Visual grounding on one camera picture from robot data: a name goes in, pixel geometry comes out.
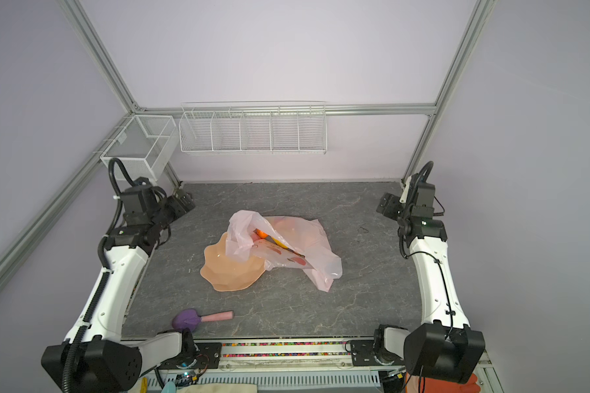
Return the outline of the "pink plastic bag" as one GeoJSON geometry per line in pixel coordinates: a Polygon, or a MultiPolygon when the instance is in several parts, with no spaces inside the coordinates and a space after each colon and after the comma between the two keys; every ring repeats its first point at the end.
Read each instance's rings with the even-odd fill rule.
{"type": "Polygon", "coordinates": [[[226,255],[244,263],[252,255],[265,261],[265,269],[302,270],[315,287],[328,292],[343,276],[341,258],[334,254],[319,220],[294,216],[263,216],[256,211],[238,211],[229,219],[226,255]],[[254,233],[256,229],[305,255],[302,258],[254,233]]]}

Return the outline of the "orange tangerine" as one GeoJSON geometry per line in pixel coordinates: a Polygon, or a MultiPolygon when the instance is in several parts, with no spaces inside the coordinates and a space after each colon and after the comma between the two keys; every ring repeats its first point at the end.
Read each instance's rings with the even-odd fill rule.
{"type": "Polygon", "coordinates": [[[270,235],[262,232],[260,229],[256,229],[254,231],[254,233],[257,234],[257,236],[260,237],[260,239],[268,239],[268,238],[270,238],[270,235]]]}

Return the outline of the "yellow banana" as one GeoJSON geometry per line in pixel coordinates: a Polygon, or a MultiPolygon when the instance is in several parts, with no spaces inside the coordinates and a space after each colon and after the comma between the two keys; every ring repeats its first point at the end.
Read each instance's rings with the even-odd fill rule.
{"type": "Polygon", "coordinates": [[[289,252],[292,252],[292,253],[293,253],[293,254],[295,254],[295,255],[298,255],[298,256],[300,256],[300,257],[302,257],[302,258],[305,258],[305,255],[303,255],[303,254],[301,254],[301,253],[298,253],[298,252],[296,252],[295,250],[293,250],[293,249],[292,249],[292,248],[290,248],[290,247],[287,247],[287,246],[286,246],[285,244],[283,244],[282,242],[279,242],[278,240],[275,240],[275,239],[273,239],[273,237],[267,236],[267,237],[265,237],[265,240],[267,240],[267,241],[269,241],[269,242],[272,242],[273,244],[277,245],[278,247],[281,247],[281,248],[283,248],[283,249],[285,249],[285,250],[287,250],[287,251],[289,251],[289,252]]]}

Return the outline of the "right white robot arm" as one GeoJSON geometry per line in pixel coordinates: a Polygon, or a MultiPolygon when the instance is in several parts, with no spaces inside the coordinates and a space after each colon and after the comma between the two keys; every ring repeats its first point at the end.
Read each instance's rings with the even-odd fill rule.
{"type": "Polygon", "coordinates": [[[401,360],[410,375],[464,384],[470,381],[485,350],[482,332],[470,327],[458,299],[449,260],[447,231],[436,211],[436,188],[427,162],[411,175],[400,196],[385,193],[378,213],[398,224],[401,257],[416,267],[421,294],[421,325],[409,331],[381,324],[375,331],[374,352],[390,364],[401,360]]]}

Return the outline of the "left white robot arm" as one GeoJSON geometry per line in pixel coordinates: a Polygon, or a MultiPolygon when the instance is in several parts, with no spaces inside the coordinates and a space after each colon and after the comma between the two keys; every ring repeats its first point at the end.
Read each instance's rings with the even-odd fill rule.
{"type": "Polygon", "coordinates": [[[168,360],[198,355],[186,328],[137,342],[122,335],[129,304],[162,232],[195,207],[192,196],[182,189],[166,196],[159,187],[139,185],[115,199],[115,217],[126,223],[113,224],[101,239],[102,268],[80,317],[63,342],[42,355],[42,367],[63,392],[128,391],[168,360]]]}

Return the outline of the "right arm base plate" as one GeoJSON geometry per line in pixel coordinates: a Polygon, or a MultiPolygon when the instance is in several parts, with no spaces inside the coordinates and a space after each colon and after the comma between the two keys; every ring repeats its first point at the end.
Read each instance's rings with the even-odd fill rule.
{"type": "Polygon", "coordinates": [[[385,366],[385,363],[376,356],[374,344],[373,338],[348,341],[346,348],[352,357],[352,365],[355,367],[385,366]]]}

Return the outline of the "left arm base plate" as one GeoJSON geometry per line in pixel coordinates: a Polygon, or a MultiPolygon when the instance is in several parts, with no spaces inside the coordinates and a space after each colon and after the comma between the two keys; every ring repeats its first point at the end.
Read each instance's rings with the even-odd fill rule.
{"type": "Polygon", "coordinates": [[[175,362],[178,369],[218,368],[223,345],[221,342],[199,342],[195,344],[193,355],[182,355],[175,362]]]}

